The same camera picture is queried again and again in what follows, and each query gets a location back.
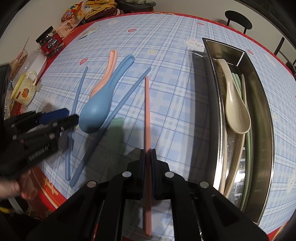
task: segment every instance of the plastic bag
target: plastic bag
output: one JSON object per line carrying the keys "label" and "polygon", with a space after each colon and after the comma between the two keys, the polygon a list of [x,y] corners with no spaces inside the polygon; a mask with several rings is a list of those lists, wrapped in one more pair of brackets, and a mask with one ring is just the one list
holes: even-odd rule
{"label": "plastic bag", "polygon": [[79,4],[75,4],[75,5],[72,5],[71,7],[69,7],[67,9],[67,11],[64,13],[64,15],[62,16],[61,21],[64,22],[64,21],[67,21],[67,20],[73,18],[75,13],[78,12],[79,9],[81,8],[82,3],[83,3],[83,1],[80,2]]}
{"label": "plastic bag", "polygon": [[81,8],[68,20],[62,22],[57,27],[57,33],[61,38],[66,37],[81,21],[90,9],[85,8],[85,4],[82,3]]}
{"label": "plastic bag", "polygon": [[26,51],[26,49],[24,49],[17,56],[17,58],[10,63],[11,73],[10,73],[9,80],[12,81],[14,79],[15,75],[18,73],[18,71],[20,70],[20,68],[22,67],[24,62],[26,61],[27,57],[28,57],[28,52]]}

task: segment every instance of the stainless steel tray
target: stainless steel tray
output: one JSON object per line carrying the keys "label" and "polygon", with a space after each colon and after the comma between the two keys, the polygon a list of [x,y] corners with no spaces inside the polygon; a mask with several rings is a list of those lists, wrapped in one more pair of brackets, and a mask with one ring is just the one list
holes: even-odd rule
{"label": "stainless steel tray", "polygon": [[[223,58],[233,73],[243,74],[246,82],[247,102],[249,106],[253,132],[253,167],[252,180],[244,213],[254,222],[259,223],[268,199],[274,165],[274,132],[270,109],[259,76],[247,53],[233,46],[203,38],[205,50],[203,59],[208,79],[210,104],[210,143],[205,179],[218,189],[224,156],[224,117],[223,95],[219,81],[219,68],[216,60]],[[233,148],[235,136],[231,136],[228,146]],[[245,151],[238,173],[243,173]],[[233,203],[240,205],[238,194],[243,192],[243,181],[234,184],[231,192]]]}

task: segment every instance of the jar label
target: jar label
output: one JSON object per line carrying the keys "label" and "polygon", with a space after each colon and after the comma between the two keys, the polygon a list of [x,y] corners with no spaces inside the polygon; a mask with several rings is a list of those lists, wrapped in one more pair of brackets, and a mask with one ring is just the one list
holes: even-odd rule
{"label": "jar label", "polygon": [[62,38],[56,33],[51,39],[47,41],[45,45],[41,47],[42,51],[45,54],[49,54],[52,52],[57,46],[59,46],[63,42]]}

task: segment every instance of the chair backrest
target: chair backrest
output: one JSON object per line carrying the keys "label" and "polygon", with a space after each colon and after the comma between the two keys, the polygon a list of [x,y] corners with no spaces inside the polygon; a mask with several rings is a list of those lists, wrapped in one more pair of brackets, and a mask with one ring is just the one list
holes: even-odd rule
{"label": "chair backrest", "polygon": [[247,29],[252,29],[253,27],[250,20],[239,12],[228,10],[225,12],[225,17],[228,19],[227,26],[229,26],[230,21],[236,22],[244,27],[244,34]]}
{"label": "chair backrest", "polygon": [[277,48],[276,48],[276,51],[274,52],[274,55],[277,55],[279,53],[281,47],[283,46],[284,41],[285,41],[285,38],[282,37],[279,44],[278,44],[278,46],[277,46]]}

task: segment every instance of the yellow mug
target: yellow mug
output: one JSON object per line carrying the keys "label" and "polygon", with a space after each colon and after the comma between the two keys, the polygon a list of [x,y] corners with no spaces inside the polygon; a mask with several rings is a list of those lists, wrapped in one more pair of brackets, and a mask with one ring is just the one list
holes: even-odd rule
{"label": "yellow mug", "polygon": [[[34,75],[34,80],[29,78],[31,74]],[[28,76],[26,76],[26,73],[23,73],[15,85],[10,99],[25,106],[29,105],[36,93],[37,80],[38,77],[35,71],[31,71]]]}

